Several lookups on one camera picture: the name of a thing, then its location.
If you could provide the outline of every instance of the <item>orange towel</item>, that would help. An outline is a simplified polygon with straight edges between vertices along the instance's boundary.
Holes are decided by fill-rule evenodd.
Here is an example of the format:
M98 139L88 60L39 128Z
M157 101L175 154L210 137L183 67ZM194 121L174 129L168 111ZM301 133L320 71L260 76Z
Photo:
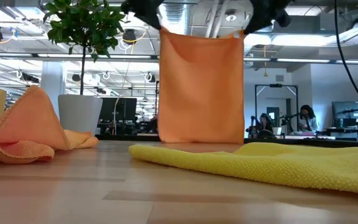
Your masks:
M0 161L26 164L53 159L55 150L93 147L91 133L63 130L47 94L30 87L0 120Z
M244 36L160 38L161 140L242 144Z

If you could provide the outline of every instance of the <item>desk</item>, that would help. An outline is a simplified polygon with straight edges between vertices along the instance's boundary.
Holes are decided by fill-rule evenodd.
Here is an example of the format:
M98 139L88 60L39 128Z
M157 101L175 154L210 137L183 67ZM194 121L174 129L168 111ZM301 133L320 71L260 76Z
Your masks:
M282 135L275 135L277 139L284 139L284 137ZM315 136L294 136L294 135L286 135L285 139L313 139L315 138ZM319 138L321 139L330 139L330 140L335 140L334 136L319 136Z
M159 145L101 141L96 149L57 151L51 162L0 163L0 223L358 223L357 194L263 184L142 162L129 155L133 144Z
M337 138L356 138L358 140L358 128L327 128L326 132L329 136L336 133Z

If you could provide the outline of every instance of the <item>woman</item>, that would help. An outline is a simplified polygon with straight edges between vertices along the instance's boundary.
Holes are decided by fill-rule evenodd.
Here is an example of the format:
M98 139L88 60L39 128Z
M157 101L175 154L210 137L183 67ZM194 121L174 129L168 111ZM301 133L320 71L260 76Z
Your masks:
M301 114L299 115L299 128L303 132L316 132L318 130L316 115L309 105L301 107Z

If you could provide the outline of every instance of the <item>yellow microfiber cloth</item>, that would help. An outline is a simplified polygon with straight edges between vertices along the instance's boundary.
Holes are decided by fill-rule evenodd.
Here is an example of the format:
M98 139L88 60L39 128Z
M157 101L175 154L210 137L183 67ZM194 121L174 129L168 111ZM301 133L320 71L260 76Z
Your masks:
M323 148L250 143L233 153L193 153L135 145L140 160L270 184L358 193L358 147Z

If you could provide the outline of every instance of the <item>crumpled orange towel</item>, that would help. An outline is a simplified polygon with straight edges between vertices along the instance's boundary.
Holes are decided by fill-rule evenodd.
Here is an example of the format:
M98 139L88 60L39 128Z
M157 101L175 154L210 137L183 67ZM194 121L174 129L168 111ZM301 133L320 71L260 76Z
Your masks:
M0 161L26 164L50 161L55 150L93 147L91 133L63 130L43 89L30 87L0 120Z

